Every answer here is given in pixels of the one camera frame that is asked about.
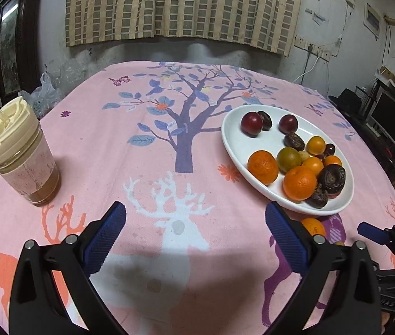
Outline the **large orange tangerine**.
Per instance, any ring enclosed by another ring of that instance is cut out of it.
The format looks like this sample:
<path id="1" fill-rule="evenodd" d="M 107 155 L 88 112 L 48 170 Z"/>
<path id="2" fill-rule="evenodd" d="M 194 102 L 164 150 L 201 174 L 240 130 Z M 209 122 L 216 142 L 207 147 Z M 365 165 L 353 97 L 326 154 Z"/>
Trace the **large orange tangerine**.
<path id="1" fill-rule="evenodd" d="M 296 166 L 285 174 L 282 188 L 290 200 L 306 200 L 317 188 L 317 177 L 306 166 Z"/>

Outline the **small yellow longan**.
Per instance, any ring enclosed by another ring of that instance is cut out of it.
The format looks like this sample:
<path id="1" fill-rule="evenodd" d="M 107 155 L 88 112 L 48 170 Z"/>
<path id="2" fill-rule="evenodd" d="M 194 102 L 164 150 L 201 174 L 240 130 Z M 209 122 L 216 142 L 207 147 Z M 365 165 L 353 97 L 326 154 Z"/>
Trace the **small yellow longan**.
<path id="1" fill-rule="evenodd" d="M 299 153 L 299 156 L 301 158 L 301 162 L 304 162 L 304 161 L 306 161 L 307 159 L 310 158 L 309 153 L 307 153 L 307 151 L 305 151 L 305 150 L 301 150 L 298 153 Z"/>

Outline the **dark purple plum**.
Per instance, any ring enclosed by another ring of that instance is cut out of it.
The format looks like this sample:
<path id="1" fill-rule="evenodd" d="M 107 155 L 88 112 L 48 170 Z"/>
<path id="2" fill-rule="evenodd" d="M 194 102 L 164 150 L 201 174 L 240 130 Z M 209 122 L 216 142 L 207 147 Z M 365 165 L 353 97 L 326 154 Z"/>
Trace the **dark purple plum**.
<path id="1" fill-rule="evenodd" d="M 246 113 L 241 119 L 241 131 L 251 137 L 257 137 L 263 129 L 263 120 L 259 113 Z"/>

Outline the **orange yellow citrus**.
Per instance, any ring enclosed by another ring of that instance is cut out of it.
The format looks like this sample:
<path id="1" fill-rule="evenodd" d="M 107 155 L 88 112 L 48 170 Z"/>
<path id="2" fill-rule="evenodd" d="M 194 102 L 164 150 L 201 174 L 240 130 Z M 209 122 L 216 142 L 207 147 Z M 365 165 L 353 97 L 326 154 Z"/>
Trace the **orange yellow citrus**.
<path id="1" fill-rule="evenodd" d="M 329 165 L 333 165 L 333 164 L 343 166 L 341 159 L 339 157 L 337 157 L 336 155 L 329 155 L 329 156 L 325 157 L 323 162 L 324 162 L 324 166 L 329 166 Z"/>

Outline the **orange tangerine bottom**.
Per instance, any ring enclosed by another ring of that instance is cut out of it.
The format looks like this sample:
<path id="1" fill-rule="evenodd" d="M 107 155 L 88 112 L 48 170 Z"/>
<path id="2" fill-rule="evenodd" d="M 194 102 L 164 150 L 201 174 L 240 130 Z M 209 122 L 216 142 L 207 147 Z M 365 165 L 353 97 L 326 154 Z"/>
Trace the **orange tangerine bottom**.
<path id="1" fill-rule="evenodd" d="M 326 236 L 325 227 L 322 222 L 315 218 L 305 218 L 301 220 L 301 224 L 306 228 L 311 236 L 322 235 Z"/>

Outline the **orange tangerine plate left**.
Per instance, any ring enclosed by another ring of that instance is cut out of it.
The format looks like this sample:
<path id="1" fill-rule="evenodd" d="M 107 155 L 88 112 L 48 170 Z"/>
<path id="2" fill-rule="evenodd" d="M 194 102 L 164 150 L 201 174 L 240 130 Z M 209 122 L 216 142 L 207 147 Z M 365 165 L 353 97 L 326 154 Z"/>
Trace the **orange tangerine plate left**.
<path id="1" fill-rule="evenodd" d="M 271 185 L 279 175 L 274 156 L 266 150 L 257 150 L 248 159 L 248 171 L 265 186 Z"/>

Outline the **green yellow tomato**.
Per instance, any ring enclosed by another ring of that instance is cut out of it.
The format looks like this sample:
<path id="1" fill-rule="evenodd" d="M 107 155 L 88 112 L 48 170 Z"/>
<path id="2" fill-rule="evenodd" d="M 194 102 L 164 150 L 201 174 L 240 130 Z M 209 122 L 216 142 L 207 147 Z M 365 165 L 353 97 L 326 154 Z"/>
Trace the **green yellow tomato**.
<path id="1" fill-rule="evenodd" d="M 291 147 L 283 147 L 278 153 L 276 161 L 283 174 L 302 164 L 298 151 Z"/>

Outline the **dark cherry upper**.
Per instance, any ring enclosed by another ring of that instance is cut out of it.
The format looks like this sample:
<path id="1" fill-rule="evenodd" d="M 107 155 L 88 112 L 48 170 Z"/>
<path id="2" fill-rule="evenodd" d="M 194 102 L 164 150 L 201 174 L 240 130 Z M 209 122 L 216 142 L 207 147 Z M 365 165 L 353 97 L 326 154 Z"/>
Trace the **dark cherry upper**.
<path id="1" fill-rule="evenodd" d="M 325 151 L 324 151 L 323 155 L 325 157 L 327 157 L 327 156 L 332 156 L 334 154 L 335 154 L 335 145 L 332 143 L 327 144 L 325 146 Z"/>

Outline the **orange kumquat right plate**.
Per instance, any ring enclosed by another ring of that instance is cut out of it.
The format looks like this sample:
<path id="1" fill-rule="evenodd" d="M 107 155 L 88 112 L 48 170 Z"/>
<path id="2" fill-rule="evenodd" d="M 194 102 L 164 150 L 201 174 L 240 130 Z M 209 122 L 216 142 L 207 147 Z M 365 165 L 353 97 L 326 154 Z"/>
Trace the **orange kumquat right plate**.
<path id="1" fill-rule="evenodd" d="M 313 136 L 306 144 L 306 151 L 313 155 L 322 155 L 325 152 L 325 140 L 320 136 Z"/>

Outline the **black television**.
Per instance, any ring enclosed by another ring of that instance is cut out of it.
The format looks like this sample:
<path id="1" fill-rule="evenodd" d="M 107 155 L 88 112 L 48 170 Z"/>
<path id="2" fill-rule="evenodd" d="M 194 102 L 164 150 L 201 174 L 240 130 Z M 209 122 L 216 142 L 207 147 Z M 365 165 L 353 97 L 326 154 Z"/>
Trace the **black television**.
<path id="1" fill-rule="evenodd" d="M 395 99 L 383 87 L 378 90 L 367 123 L 395 143 Z"/>

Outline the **black tv stand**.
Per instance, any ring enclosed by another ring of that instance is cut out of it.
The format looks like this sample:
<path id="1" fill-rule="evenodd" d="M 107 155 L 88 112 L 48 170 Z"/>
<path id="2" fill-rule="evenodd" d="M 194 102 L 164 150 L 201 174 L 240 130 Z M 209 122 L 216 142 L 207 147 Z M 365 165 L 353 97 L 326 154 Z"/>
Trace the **black tv stand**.
<path id="1" fill-rule="evenodd" d="M 395 86 L 377 79 L 370 92 L 346 88 L 328 99 L 353 126 L 388 178 L 395 180 Z"/>

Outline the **white oval plate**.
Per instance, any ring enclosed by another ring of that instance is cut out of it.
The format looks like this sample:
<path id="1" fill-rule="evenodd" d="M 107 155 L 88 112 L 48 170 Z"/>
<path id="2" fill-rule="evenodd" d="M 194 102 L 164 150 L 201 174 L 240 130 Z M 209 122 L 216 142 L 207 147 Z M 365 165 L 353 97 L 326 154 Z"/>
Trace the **white oval plate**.
<path id="1" fill-rule="evenodd" d="M 223 120 L 222 140 L 244 178 L 287 209 L 329 216 L 352 202 L 348 160 L 325 132 L 296 113 L 237 107 Z"/>

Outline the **dark red plum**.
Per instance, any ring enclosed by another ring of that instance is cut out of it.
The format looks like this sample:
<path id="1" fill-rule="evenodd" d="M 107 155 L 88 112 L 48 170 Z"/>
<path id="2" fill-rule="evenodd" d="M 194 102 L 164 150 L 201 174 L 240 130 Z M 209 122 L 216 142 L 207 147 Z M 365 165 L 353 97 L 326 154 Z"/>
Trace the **dark red plum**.
<path id="1" fill-rule="evenodd" d="M 292 114 L 286 114 L 279 121 L 279 131 L 286 134 L 295 133 L 298 130 L 298 120 Z"/>

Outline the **cream lidded drink cup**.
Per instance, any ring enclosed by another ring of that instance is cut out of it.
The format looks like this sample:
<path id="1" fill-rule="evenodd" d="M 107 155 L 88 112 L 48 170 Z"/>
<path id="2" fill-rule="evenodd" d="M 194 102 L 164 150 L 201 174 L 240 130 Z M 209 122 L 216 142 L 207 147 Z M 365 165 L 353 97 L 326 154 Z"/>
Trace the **cream lidded drink cup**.
<path id="1" fill-rule="evenodd" d="M 36 207 L 49 203 L 60 186 L 39 119 L 21 96 L 0 108 L 0 176 Z"/>

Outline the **white plastic bag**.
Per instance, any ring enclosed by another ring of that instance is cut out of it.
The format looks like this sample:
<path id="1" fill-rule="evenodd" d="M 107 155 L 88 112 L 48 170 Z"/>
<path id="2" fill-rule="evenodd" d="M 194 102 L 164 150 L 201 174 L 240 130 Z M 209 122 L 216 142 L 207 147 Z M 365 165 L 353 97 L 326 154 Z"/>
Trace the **white plastic bag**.
<path id="1" fill-rule="evenodd" d="M 46 72 L 41 75 L 40 85 L 32 93 L 21 90 L 18 95 L 29 104 L 38 119 L 44 117 L 62 100 L 60 91 L 54 88 L 51 77 Z"/>

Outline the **dark framed picture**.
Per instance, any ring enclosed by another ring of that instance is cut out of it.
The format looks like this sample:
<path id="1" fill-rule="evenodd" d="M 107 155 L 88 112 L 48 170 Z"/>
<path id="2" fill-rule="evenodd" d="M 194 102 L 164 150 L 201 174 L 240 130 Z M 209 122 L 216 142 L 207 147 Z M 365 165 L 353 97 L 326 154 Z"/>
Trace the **dark framed picture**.
<path id="1" fill-rule="evenodd" d="M 0 0 L 0 96 L 14 99 L 39 86 L 38 32 L 41 0 Z"/>

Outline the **beige checkered curtain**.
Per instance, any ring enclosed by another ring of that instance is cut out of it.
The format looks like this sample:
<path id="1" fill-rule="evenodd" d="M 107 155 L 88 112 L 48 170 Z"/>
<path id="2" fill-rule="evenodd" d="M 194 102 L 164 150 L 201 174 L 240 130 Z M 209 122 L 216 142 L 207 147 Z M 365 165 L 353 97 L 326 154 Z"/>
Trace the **beige checkered curtain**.
<path id="1" fill-rule="evenodd" d="M 288 56 L 301 0 L 66 0 L 66 45 L 212 39 Z"/>

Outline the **wall power strip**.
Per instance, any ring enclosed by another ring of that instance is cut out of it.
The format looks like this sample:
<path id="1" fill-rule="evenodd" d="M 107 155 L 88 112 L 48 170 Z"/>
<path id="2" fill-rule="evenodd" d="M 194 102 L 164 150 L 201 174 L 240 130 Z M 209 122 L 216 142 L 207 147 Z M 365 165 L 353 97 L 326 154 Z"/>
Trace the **wall power strip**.
<path id="1" fill-rule="evenodd" d="M 326 62 L 329 62 L 332 56 L 329 46 L 319 46 L 315 43 L 307 41 L 299 35 L 296 35 L 294 37 L 294 47 L 304 51 L 308 51 L 310 54 L 314 54 L 315 56 L 323 59 Z"/>

